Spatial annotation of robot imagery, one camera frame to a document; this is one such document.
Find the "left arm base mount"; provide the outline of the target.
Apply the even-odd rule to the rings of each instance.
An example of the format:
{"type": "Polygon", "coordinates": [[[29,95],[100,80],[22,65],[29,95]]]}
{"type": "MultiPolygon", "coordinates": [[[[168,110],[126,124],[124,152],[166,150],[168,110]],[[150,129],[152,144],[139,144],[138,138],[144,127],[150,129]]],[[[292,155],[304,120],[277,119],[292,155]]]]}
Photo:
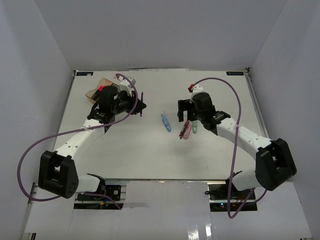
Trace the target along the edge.
{"type": "Polygon", "coordinates": [[[104,185],[100,190],[89,194],[78,194],[73,208],[75,210],[121,210],[124,205],[121,185],[104,185]]]}

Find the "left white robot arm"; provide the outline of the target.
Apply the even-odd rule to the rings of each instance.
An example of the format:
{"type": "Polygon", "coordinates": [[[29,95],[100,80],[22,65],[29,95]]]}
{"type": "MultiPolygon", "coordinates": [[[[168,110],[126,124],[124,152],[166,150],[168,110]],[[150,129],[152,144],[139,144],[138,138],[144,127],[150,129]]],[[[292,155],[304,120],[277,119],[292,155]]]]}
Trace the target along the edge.
{"type": "Polygon", "coordinates": [[[82,128],[54,151],[45,151],[40,157],[38,186],[65,199],[74,194],[88,192],[94,199],[105,196],[106,187],[98,175],[79,175],[77,165],[85,152],[114,124],[117,115],[136,115],[147,106],[135,92],[119,91],[105,86],[93,104],[82,128]]]}

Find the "pink cap highlighter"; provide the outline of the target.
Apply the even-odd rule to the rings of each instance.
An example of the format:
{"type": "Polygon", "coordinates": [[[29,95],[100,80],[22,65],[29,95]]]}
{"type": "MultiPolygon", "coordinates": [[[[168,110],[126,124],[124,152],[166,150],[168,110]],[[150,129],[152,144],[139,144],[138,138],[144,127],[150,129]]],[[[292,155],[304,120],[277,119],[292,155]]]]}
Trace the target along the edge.
{"type": "Polygon", "coordinates": [[[101,92],[102,92],[102,90],[103,90],[104,87],[105,87],[105,85],[100,86],[100,87],[95,91],[95,93],[92,95],[91,98],[92,98],[94,101],[100,97],[100,94],[101,94],[101,92]]]}

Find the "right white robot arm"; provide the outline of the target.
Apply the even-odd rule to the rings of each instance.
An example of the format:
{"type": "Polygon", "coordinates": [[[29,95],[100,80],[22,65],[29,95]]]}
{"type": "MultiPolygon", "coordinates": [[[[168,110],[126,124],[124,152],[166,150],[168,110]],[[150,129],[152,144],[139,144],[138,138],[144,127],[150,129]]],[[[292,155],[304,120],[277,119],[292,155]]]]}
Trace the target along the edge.
{"type": "Polygon", "coordinates": [[[236,200],[244,190],[262,187],[273,191],[297,173],[288,143],[279,138],[272,140],[238,126],[226,112],[216,110],[206,92],[195,94],[191,99],[179,100],[178,120],[201,122],[203,127],[215,135],[229,140],[249,154],[255,163],[254,169],[241,171],[227,179],[226,195],[236,200]]]}

